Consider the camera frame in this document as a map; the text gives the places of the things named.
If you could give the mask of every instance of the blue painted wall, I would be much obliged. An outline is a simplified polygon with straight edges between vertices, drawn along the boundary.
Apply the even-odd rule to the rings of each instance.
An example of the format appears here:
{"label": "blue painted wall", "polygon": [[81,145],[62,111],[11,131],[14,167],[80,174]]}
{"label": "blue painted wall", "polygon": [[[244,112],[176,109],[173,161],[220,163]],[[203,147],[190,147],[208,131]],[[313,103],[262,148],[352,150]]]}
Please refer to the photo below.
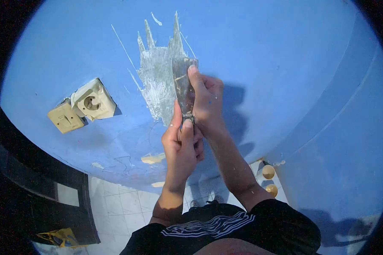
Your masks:
{"label": "blue painted wall", "polygon": [[[224,80],[224,118],[241,153],[248,162],[286,161],[277,171],[295,208],[335,222],[382,212],[383,52],[347,1],[47,1],[10,60],[2,109],[58,160],[158,193],[151,184],[164,181],[165,161],[140,158],[163,152],[166,128],[151,117],[111,24],[139,69],[144,19],[156,46],[167,47],[176,11],[200,70]],[[183,48],[192,55],[185,41]],[[62,135],[47,112],[95,77],[122,114]],[[206,152],[190,184],[219,174]]]}
{"label": "blue painted wall", "polygon": [[266,159],[285,161],[286,197],[321,229],[322,254],[348,254],[357,220],[381,215],[383,51],[361,15],[331,83]]}

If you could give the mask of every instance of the switch plate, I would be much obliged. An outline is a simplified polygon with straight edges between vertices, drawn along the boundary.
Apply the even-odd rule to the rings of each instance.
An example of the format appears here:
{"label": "switch plate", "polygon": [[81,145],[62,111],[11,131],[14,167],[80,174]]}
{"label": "switch plate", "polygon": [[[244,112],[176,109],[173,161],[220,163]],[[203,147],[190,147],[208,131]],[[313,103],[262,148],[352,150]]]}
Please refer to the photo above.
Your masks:
{"label": "switch plate", "polygon": [[47,116],[63,134],[84,126],[82,119],[72,110],[69,98],[49,111]]}
{"label": "switch plate", "polygon": [[102,82],[96,78],[80,87],[71,95],[73,111],[90,120],[110,118],[115,113],[116,103]]}

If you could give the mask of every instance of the foot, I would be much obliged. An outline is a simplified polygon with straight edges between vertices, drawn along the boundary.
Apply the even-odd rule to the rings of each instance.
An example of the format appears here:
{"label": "foot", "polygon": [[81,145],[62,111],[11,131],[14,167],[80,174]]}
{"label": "foot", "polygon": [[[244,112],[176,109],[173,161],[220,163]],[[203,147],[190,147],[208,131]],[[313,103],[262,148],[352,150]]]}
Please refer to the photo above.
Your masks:
{"label": "foot", "polygon": [[191,207],[200,207],[199,202],[197,200],[193,200],[190,202],[190,208]]}
{"label": "foot", "polygon": [[216,195],[216,196],[214,197],[214,200],[217,201],[219,204],[224,204],[224,199],[223,199],[223,197],[220,196],[220,195]]}

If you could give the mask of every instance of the scraper blade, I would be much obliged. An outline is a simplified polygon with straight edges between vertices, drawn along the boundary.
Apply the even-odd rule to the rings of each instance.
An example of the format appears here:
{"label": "scraper blade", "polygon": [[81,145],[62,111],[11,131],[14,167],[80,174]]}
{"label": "scraper blade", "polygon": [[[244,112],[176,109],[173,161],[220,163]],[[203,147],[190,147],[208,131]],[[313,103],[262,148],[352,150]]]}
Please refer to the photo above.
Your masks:
{"label": "scraper blade", "polygon": [[194,117],[192,115],[194,105],[194,88],[192,87],[187,70],[189,66],[195,65],[198,68],[199,61],[195,58],[173,58],[171,66],[173,70],[174,87],[176,90],[177,101],[182,110],[182,123],[186,119],[190,119],[194,125]]}

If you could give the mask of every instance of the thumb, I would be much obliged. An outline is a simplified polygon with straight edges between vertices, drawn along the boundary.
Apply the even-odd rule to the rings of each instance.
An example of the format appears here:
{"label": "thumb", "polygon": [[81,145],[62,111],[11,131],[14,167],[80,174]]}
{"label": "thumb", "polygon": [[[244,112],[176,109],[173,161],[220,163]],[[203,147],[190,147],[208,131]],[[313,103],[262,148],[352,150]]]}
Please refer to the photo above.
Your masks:
{"label": "thumb", "polygon": [[194,150],[193,138],[194,138],[193,123],[191,120],[186,119],[183,122],[183,127],[182,127],[182,149],[183,148],[187,149],[187,147],[191,147]]}
{"label": "thumb", "polygon": [[194,64],[189,66],[187,74],[189,75],[191,86],[194,88],[196,94],[202,93],[204,90],[207,90],[206,86],[204,85],[203,77],[201,76],[199,70]]}

